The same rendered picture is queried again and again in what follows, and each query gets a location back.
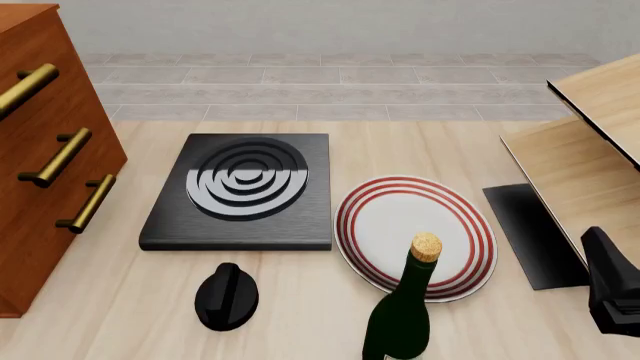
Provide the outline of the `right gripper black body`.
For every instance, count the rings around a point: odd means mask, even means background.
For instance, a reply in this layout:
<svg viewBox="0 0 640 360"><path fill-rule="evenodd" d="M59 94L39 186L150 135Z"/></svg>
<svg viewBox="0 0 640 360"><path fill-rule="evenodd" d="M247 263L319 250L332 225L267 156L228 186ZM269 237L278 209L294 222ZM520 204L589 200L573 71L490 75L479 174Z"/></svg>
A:
<svg viewBox="0 0 640 360"><path fill-rule="evenodd" d="M602 334L640 335L640 299L613 299L592 289L588 305Z"/></svg>

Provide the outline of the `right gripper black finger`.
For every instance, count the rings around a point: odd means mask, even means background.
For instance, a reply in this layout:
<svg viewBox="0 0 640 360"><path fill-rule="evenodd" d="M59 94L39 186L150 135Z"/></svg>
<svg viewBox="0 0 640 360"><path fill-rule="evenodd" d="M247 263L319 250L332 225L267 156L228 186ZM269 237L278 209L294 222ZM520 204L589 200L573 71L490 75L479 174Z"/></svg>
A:
<svg viewBox="0 0 640 360"><path fill-rule="evenodd" d="M640 269L600 227L581 236L590 280L591 301L640 301Z"/></svg>

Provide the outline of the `brown wooden cabinet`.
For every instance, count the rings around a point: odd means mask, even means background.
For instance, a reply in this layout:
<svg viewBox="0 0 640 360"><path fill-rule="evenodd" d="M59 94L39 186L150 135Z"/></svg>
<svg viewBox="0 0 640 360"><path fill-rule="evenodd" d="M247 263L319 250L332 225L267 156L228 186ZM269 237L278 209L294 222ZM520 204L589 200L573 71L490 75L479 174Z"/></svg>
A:
<svg viewBox="0 0 640 360"><path fill-rule="evenodd" d="M0 318L22 317L78 235L55 227L72 219L93 188L117 176L124 149L62 23L55 4L0 4L0 94L18 71L49 63L59 76L0 121ZM64 145L58 134L92 137L48 188L20 182Z"/></svg>

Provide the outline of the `pale wooden rack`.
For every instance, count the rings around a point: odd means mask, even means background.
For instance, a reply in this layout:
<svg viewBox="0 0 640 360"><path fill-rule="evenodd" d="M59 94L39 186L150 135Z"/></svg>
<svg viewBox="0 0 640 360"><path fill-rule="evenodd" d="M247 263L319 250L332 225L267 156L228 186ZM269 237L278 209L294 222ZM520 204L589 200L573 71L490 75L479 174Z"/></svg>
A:
<svg viewBox="0 0 640 360"><path fill-rule="evenodd" d="M547 86L572 115L503 134L526 181L484 189L534 290L589 283L591 227L640 268L640 54Z"/></svg>

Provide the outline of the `dark green corked wine bottle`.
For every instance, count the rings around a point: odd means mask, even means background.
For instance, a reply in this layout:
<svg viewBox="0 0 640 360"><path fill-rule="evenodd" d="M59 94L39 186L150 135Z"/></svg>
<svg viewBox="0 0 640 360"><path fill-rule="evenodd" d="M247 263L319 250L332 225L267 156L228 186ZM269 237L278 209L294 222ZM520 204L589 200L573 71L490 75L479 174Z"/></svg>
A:
<svg viewBox="0 0 640 360"><path fill-rule="evenodd" d="M399 284L369 317L363 360L422 360L430 336L424 299L441 251L434 234L414 236Z"/></svg>

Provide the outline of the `white plate with red rings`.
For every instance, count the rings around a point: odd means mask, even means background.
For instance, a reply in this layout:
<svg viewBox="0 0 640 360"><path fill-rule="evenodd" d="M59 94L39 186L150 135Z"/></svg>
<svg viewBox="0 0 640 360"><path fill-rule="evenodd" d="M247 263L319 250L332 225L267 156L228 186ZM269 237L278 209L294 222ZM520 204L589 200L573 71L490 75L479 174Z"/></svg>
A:
<svg viewBox="0 0 640 360"><path fill-rule="evenodd" d="M344 197L334 215L342 256L354 272L385 293L400 283L417 233L432 233L443 245L426 302L463 299L491 277L498 245L489 222L457 191L431 179L369 179Z"/></svg>

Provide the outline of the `round black stove knob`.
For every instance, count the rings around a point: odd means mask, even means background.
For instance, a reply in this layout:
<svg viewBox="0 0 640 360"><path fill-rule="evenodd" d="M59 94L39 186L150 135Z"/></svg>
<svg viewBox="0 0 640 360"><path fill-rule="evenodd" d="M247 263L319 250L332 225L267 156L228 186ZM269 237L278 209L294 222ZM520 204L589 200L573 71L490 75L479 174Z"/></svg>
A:
<svg viewBox="0 0 640 360"><path fill-rule="evenodd" d="M194 308L200 322L216 332L228 332L247 323L259 304L254 278L236 263L221 263L196 292Z"/></svg>

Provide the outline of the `flat black stove plate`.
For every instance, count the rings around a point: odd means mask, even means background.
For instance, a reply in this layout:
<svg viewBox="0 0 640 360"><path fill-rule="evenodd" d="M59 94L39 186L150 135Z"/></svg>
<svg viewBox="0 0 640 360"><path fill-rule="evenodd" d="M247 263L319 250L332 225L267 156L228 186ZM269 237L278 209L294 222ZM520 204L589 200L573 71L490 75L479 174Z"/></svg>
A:
<svg viewBox="0 0 640 360"><path fill-rule="evenodd" d="M144 251L328 251L328 134L190 134L142 227Z"/></svg>

